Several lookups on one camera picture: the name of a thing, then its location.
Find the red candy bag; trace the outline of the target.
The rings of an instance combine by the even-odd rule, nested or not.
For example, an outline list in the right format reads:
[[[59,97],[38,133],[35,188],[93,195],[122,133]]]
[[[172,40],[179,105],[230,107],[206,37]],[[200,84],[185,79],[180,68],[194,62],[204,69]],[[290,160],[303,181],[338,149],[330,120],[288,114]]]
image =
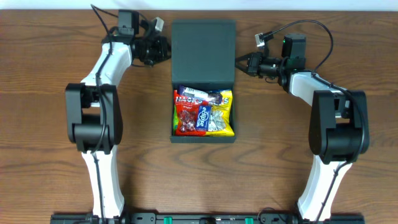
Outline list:
[[[207,105],[207,101],[179,95],[177,90],[175,90],[174,106],[177,108],[179,120],[175,136],[204,136],[206,131],[197,131],[195,126],[199,107]]]

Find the purple white candy bar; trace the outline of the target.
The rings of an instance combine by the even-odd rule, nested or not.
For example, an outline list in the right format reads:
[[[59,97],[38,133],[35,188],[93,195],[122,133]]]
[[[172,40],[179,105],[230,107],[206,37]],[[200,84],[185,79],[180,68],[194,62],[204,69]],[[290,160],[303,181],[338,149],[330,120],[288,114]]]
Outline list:
[[[223,99],[221,93],[208,93],[205,91],[189,88],[183,85],[180,85],[178,87],[177,92],[179,95],[187,96],[190,98],[197,98],[202,101],[212,102],[216,104],[221,104]]]

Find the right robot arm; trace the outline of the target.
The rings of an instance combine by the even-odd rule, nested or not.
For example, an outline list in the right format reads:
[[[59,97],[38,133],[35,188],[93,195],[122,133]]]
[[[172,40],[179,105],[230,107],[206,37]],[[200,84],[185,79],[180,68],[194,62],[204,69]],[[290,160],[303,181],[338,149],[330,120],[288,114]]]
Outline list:
[[[256,34],[259,51],[236,58],[236,68],[252,77],[277,79],[290,95],[311,107],[308,141],[312,168],[290,223],[338,223],[331,205],[340,183],[369,147],[368,107],[362,90],[348,90],[305,67],[306,36],[284,36],[279,58],[269,55],[273,33]]]

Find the yellow candy bag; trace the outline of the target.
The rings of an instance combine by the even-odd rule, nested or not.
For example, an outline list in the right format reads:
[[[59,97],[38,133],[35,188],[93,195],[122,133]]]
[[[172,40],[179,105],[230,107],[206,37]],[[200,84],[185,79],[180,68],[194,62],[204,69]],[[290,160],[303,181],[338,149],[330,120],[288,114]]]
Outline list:
[[[231,107],[233,102],[232,90],[218,90],[221,95],[221,103],[208,102],[211,106],[210,119],[206,136],[233,137],[234,131],[229,123]]]

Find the blue Eclipse mint pack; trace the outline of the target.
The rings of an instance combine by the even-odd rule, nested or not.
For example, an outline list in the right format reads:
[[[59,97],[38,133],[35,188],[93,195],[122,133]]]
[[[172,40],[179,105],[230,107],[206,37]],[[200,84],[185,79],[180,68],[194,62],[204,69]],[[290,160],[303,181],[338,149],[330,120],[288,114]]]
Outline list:
[[[197,131],[207,131],[210,122],[211,106],[200,106],[198,109],[195,129]]]

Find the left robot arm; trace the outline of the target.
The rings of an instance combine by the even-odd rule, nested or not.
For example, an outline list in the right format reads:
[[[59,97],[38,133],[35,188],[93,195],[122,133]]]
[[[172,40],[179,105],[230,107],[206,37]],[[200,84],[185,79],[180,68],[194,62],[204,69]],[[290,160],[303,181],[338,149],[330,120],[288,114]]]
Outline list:
[[[162,35],[163,19],[148,20],[125,9],[116,18],[116,26],[104,27],[101,55],[92,71],[65,89],[68,138],[85,161],[93,193],[93,210],[83,223],[131,221],[117,167],[123,136],[118,86],[134,60],[140,61],[140,67],[152,67],[171,58],[171,46]]]

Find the dark green gift box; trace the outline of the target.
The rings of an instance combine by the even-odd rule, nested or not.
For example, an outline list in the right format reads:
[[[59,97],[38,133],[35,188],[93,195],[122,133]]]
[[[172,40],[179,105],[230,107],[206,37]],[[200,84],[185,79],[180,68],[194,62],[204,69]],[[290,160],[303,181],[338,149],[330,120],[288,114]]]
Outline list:
[[[234,20],[172,23],[172,93],[183,85],[201,91],[230,90],[235,84]]]

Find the Haribo gummy candy bag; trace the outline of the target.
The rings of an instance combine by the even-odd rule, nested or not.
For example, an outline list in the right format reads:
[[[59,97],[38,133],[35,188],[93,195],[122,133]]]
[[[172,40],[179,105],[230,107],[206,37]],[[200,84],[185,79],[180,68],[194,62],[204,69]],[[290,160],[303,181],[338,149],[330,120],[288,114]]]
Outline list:
[[[178,120],[177,108],[176,108],[176,106],[174,106],[173,126],[172,126],[173,127],[173,135],[175,135],[175,131],[178,128],[178,123],[179,123],[179,120]]]

